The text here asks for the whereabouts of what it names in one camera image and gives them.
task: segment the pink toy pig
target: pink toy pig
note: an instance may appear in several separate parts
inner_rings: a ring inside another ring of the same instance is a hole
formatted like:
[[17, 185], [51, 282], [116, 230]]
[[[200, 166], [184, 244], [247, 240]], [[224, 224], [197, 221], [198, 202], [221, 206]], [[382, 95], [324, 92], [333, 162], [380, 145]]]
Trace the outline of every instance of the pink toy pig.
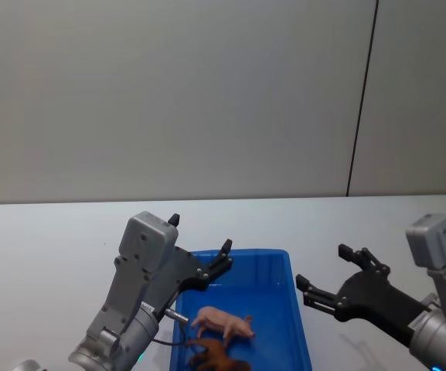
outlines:
[[199, 309], [197, 318], [192, 322], [192, 328], [199, 325], [199, 331], [197, 332], [197, 338], [200, 339], [202, 333], [208, 328], [222, 332], [224, 339], [224, 346], [228, 346], [228, 343], [234, 336], [243, 336], [246, 338], [253, 338], [255, 333], [250, 328], [250, 321], [252, 317], [249, 315], [245, 319], [238, 318], [237, 316], [220, 311], [214, 307], [203, 307]]

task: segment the toy pig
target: toy pig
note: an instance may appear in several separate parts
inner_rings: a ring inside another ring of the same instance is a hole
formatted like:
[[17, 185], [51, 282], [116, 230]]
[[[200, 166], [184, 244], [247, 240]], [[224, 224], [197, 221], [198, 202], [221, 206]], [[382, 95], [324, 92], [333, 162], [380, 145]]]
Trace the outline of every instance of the toy pig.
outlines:
[[203, 307], [199, 309], [197, 318], [192, 322], [192, 328], [199, 325], [197, 338], [200, 339], [202, 333], [208, 328], [222, 332], [224, 339], [224, 346], [228, 346], [230, 340], [234, 336], [243, 336], [245, 338], [253, 338], [255, 333], [250, 328], [250, 321], [252, 318], [248, 315], [245, 319], [238, 318], [235, 315], [220, 311], [214, 307]]
[[213, 371], [250, 371], [250, 365], [246, 361], [231, 359], [226, 355], [223, 343], [217, 339], [193, 339], [186, 343], [187, 346], [200, 345], [206, 348], [201, 353], [196, 353], [190, 359], [190, 366], [197, 371], [212, 369]]

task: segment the white table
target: white table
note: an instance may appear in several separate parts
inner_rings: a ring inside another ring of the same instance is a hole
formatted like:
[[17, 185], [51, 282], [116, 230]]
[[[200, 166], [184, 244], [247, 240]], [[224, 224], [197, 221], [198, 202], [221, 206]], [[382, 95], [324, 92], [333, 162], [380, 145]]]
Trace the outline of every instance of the white table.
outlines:
[[[106, 298], [128, 218], [143, 210], [180, 213], [178, 245], [187, 250], [227, 237], [235, 249], [287, 250], [294, 275], [333, 292], [358, 271], [338, 258], [338, 243], [368, 247], [391, 266], [391, 283], [421, 300], [434, 285], [415, 267], [404, 229], [446, 213], [446, 196], [0, 205], [0, 371], [28, 358], [50, 370], [66, 363]], [[339, 323], [303, 306], [298, 291], [297, 299], [315, 371], [425, 369], [368, 322]], [[165, 318], [158, 338], [171, 330]], [[151, 344], [134, 369], [168, 370], [169, 356]]]

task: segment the plastic animal figure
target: plastic animal figure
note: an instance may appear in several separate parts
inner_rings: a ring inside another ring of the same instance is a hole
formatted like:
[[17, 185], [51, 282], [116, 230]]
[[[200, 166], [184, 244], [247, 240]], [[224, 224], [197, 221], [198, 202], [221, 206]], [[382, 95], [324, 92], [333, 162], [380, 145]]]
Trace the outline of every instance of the plastic animal figure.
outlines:
[[203, 307], [199, 309], [197, 318], [192, 322], [192, 328], [199, 325], [197, 338], [200, 339], [202, 333], [208, 328], [222, 332], [224, 339], [224, 346], [228, 346], [230, 340], [234, 336], [243, 336], [245, 338], [253, 338], [255, 333], [250, 328], [250, 321], [252, 317], [249, 315], [245, 319], [238, 318], [235, 315], [221, 311], [214, 307]]
[[190, 345], [200, 345], [206, 348], [201, 353], [196, 353], [190, 359], [190, 366], [196, 371], [251, 371], [247, 361], [231, 359], [226, 355], [226, 348], [217, 339], [193, 339], [186, 343]]

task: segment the cable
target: cable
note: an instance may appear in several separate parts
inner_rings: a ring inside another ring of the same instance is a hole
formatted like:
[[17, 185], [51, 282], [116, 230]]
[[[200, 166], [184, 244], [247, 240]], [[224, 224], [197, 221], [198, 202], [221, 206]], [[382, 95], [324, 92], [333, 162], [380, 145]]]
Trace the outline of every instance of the cable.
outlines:
[[182, 341], [181, 342], [163, 342], [162, 340], [158, 340], [158, 339], [152, 339], [152, 341], [157, 342], [158, 344], [161, 344], [161, 345], [166, 345], [166, 346], [185, 345], [186, 344], [185, 325], [182, 325], [180, 322], [178, 322], [178, 323], [179, 323], [179, 330], [182, 333]]

